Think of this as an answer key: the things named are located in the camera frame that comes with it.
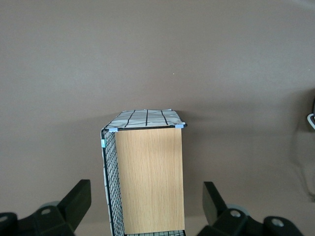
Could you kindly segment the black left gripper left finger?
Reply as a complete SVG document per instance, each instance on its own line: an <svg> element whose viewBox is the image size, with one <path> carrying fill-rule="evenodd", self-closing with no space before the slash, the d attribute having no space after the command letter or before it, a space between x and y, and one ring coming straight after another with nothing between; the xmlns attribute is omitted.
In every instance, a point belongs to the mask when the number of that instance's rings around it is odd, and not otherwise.
<svg viewBox="0 0 315 236"><path fill-rule="evenodd" d="M80 180L56 205L18 221L20 236L73 236L91 206L91 181Z"/></svg>

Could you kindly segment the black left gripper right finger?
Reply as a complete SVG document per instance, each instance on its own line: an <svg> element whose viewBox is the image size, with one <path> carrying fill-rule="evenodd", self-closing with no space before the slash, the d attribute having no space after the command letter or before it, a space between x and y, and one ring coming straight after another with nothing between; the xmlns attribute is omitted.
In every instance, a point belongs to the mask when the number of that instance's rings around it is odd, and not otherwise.
<svg viewBox="0 0 315 236"><path fill-rule="evenodd" d="M208 222L199 236L261 236L261 223L242 210L228 208L213 182L204 182L202 206Z"/></svg>

